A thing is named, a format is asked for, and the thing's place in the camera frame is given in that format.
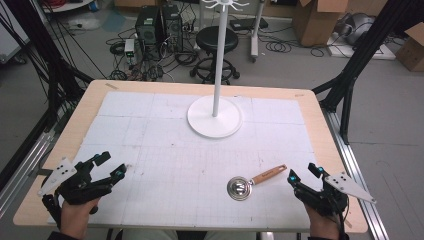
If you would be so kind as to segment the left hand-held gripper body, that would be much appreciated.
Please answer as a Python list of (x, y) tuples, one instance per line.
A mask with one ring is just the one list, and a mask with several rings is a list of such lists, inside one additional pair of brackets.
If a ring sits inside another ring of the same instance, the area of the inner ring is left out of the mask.
[(61, 227), (62, 207), (59, 197), (71, 205), (80, 205), (109, 194), (109, 186), (100, 186), (93, 182), (88, 160), (74, 165), (68, 158), (63, 157), (59, 164), (43, 181), (37, 195), (50, 213), (58, 228)]

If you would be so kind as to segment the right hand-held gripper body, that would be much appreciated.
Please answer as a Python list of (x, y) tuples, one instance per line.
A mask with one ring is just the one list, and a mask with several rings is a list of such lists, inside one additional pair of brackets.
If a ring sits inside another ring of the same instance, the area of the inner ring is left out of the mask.
[(348, 206), (349, 196), (376, 203), (375, 198), (345, 172), (335, 175), (319, 174), (318, 177), (323, 181), (320, 191), (305, 185), (294, 175), (294, 195), (321, 216), (342, 214)]

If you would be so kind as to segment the metal ladle with wooden handle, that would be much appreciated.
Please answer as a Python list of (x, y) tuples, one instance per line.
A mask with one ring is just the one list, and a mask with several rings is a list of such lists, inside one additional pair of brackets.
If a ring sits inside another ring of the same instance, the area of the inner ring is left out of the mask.
[(242, 176), (233, 177), (227, 183), (227, 193), (233, 200), (244, 201), (251, 195), (254, 185), (267, 181), (284, 172), (286, 169), (287, 166), (282, 164), (262, 172), (251, 179), (246, 179)]

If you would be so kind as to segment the white hook rack stand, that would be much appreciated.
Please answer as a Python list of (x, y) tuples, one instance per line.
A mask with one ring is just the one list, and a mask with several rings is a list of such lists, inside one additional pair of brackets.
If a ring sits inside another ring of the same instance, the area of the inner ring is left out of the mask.
[(220, 22), (218, 29), (217, 57), (215, 67), (215, 83), (212, 95), (204, 96), (194, 101), (188, 111), (187, 120), (190, 127), (199, 135), (211, 139), (226, 138), (236, 133), (243, 123), (240, 108), (231, 100), (221, 97), (221, 77), (224, 60), (227, 17), (229, 8), (239, 11), (247, 3), (239, 0), (202, 0), (210, 4), (208, 7), (220, 7)]

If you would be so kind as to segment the person's right hand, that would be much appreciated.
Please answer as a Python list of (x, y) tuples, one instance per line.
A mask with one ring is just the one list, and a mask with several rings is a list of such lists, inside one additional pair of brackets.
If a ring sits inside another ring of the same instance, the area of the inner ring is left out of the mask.
[(339, 236), (338, 225), (327, 217), (321, 216), (308, 205), (305, 206), (310, 221), (310, 236)]

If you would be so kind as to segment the person's left hand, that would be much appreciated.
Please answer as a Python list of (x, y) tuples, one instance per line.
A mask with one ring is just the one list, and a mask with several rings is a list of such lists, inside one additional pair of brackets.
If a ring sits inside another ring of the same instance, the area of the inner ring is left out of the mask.
[(80, 205), (62, 204), (60, 232), (76, 240), (83, 240), (88, 229), (90, 211), (99, 203), (99, 198)]

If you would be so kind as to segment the white gridded table mat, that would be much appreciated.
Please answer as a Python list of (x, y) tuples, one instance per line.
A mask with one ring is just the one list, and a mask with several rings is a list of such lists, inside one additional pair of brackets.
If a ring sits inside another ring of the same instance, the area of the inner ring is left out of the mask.
[(308, 170), (315, 152), (295, 100), (232, 97), (243, 114), (234, 135), (208, 139), (187, 121), (193, 95), (108, 93), (77, 160), (107, 151), (92, 171), (102, 179), (124, 164), (127, 172), (104, 196), (90, 222), (103, 226), (202, 229), (305, 229), (308, 218), (287, 172), (253, 187), (244, 201), (227, 193), (235, 176), (251, 178), (284, 164), (302, 182), (322, 183)]

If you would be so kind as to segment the black computer tower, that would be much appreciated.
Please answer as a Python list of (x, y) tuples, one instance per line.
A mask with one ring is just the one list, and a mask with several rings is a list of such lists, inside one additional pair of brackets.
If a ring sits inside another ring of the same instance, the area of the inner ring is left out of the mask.
[(174, 4), (164, 5), (162, 19), (168, 46), (173, 52), (181, 52), (183, 50), (182, 19), (178, 7)]
[(138, 39), (146, 45), (154, 45), (162, 38), (162, 22), (158, 6), (143, 6), (140, 9), (135, 29)]

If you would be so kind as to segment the grey round appliance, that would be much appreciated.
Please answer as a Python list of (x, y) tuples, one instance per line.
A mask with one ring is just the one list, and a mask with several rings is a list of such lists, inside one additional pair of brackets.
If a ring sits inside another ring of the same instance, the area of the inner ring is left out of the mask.
[(339, 19), (334, 32), (348, 44), (355, 45), (361, 41), (375, 22), (375, 18), (365, 13), (347, 13)]

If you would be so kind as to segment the white metal stand leg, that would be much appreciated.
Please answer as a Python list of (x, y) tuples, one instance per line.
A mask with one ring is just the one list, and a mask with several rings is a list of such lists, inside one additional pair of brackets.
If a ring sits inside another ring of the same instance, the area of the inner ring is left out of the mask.
[(264, 6), (265, 6), (265, 0), (259, 0), (256, 15), (255, 15), (254, 28), (251, 35), (250, 59), (253, 63), (256, 62), (259, 56), (258, 32), (260, 28), (260, 21), (262, 18), (262, 12), (263, 12)]

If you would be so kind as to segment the small cardboard box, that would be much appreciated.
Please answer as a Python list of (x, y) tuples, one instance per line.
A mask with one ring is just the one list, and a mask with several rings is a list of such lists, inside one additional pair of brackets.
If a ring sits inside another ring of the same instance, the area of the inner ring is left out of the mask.
[(407, 29), (408, 39), (396, 52), (396, 58), (411, 72), (424, 72), (424, 22)]

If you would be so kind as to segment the white round table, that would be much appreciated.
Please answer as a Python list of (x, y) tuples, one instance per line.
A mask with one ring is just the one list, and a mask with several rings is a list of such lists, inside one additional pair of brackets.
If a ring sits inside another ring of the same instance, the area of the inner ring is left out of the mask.
[(81, 2), (71, 2), (70, 0), (66, 0), (66, 2), (62, 5), (53, 6), (49, 4), (42, 4), (42, 9), (45, 13), (48, 13), (48, 12), (59, 13), (59, 12), (75, 10), (81, 7), (87, 7), (92, 2), (93, 0), (82, 0)]

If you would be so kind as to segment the black round stool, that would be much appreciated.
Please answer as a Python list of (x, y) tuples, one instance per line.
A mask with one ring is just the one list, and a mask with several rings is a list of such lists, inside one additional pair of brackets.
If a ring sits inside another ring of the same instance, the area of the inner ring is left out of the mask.
[[(218, 35), (219, 27), (210, 26), (200, 30), (196, 36), (197, 45), (201, 50), (205, 51), (207, 57), (198, 61), (190, 70), (189, 75), (191, 77), (199, 77), (203, 84), (215, 83)], [(239, 77), (240, 73), (235, 66), (230, 61), (224, 59), (221, 81), (230, 85), (231, 78), (238, 79)]]

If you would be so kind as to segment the flat black device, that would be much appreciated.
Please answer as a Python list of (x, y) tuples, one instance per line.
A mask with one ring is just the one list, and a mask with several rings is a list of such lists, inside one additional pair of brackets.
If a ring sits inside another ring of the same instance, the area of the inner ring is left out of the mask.
[[(256, 20), (254, 18), (230, 20), (230, 26), (234, 31), (253, 30)], [(268, 22), (263, 18), (260, 19), (259, 28), (267, 28)]]

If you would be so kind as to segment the aluminium rail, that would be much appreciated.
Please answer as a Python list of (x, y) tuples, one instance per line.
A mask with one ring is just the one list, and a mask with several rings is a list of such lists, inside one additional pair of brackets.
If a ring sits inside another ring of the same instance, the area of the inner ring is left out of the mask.
[(23, 154), (22, 161), (6, 182), (5, 187), (0, 191), (0, 219), (4, 217), (25, 182), (30, 178), (36, 165), (47, 153), (54, 138), (54, 133), (42, 133), (36, 140), (29, 143), (29, 150)]
[[(323, 111), (323, 115), (333, 136), (339, 151), (339, 155), (341, 156), (346, 173), (353, 179), (355, 183), (357, 183), (365, 191), (368, 191), (368, 186), (357, 163), (353, 150), (349, 144), (344, 142), (341, 134), (339, 133), (341, 127), (339, 117), (336, 113), (331, 113), (326, 110)], [(370, 232), (372, 239), (390, 240), (386, 228), (378, 213), (376, 204), (360, 199), (357, 200), (357, 203), (359, 204), (361, 212), (366, 220), (368, 231)]]

